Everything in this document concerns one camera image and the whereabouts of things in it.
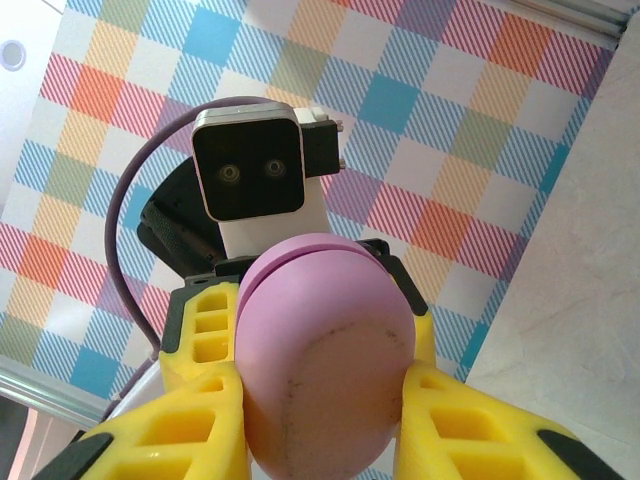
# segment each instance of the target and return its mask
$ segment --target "camera module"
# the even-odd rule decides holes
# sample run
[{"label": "camera module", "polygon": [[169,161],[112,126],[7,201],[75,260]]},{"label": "camera module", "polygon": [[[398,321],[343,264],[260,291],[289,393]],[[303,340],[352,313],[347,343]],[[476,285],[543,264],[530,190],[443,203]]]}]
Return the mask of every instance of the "camera module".
[{"label": "camera module", "polygon": [[269,160],[265,166],[264,171],[267,174],[267,177],[270,178],[282,178],[282,176],[287,172],[287,167],[282,162],[282,160]]}]

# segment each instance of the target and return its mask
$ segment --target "checkered pattern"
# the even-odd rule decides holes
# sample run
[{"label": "checkered pattern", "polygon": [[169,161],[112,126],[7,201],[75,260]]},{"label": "checkered pattern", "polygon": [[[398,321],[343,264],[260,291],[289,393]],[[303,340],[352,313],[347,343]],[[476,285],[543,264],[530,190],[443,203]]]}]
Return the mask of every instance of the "checkered pattern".
[{"label": "checkered pattern", "polygon": [[[344,120],[331,226],[390,241],[464,378],[611,58],[476,0],[69,0],[0,224],[0,354],[105,398],[123,384],[144,344],[101,246],[118,175],[176,115],[257,94]],[[174,279],[134,228],[188,134],[153,155],[120,219],[158,331]]]}]

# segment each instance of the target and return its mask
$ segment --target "purple cable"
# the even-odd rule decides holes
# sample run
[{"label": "purple cable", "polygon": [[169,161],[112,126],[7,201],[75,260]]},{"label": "purple cable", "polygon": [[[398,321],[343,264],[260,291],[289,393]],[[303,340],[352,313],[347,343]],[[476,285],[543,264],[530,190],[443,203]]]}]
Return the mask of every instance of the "purple cable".
[{"label": "purple cable", "polygon": [[[181,128],[186,127],[190,123],[192,123],[198,113],[202,110],[206,110],[209,108],[221,108],[221,107],[237,107],[243,105],[253,105],[256,103],[269,103],[273,100],[269,100],[267,98],[262,97],[229,97],[229,98],[221,98],[219,100],[213,100],[211,102],[205,103],[204,105],[200,105],[199,107],[195,107],[189,110],[186,113],[183,113],[178,118],[161,128],[153,137],[151,137],[147,142],[142,146],[142,148],[134,155],[131,159],[127,167],[125,168],[120,180],[118,181],[116,188],[113,191],[113,195],[111,197],[111,202],[109,203],[109,209],[107,210],[107,217],[105,219],[105,229],[104,229],[104,248],[107,258],[107,268],[113,280],[113,284],[122,300],[122,303],[127,308],[129,313],[131,314],[131,318],[135,322],[135,324],[142,330],[144,336],[149,340],[153,347],[153,353],[151,354],[151,361],[144,362],[140,368],[133,374],[127,385],[125,386],[125,390],[122,393],[126,394],[133,384],[144,375],[144,372],[151,366],[153,361],[158,358],[158,352],[160,351],[160,338],[156,334],[155,330],[151,326],[151,323],[143,313],[140,305],[136,301],[133,293],[129,289],[129,285],[127,285],[127,281],[124,278],[124,273],[122,272],[122,268],[120,266],[120,260],[118,258],[118,249],[116,246],[117,233],[118,233],[118,215],[120,214],[120,209],[122,208],[122,203],[124,202],[124,197],[129,189],[129,186],[133,183],[133,180],[144,164],[144,162],[151,156],[151,154],[162,145],[171,135],[176,133]],[[110,412],[115,407],[114,403],[112,403],[108,408],[107,412]]]}]

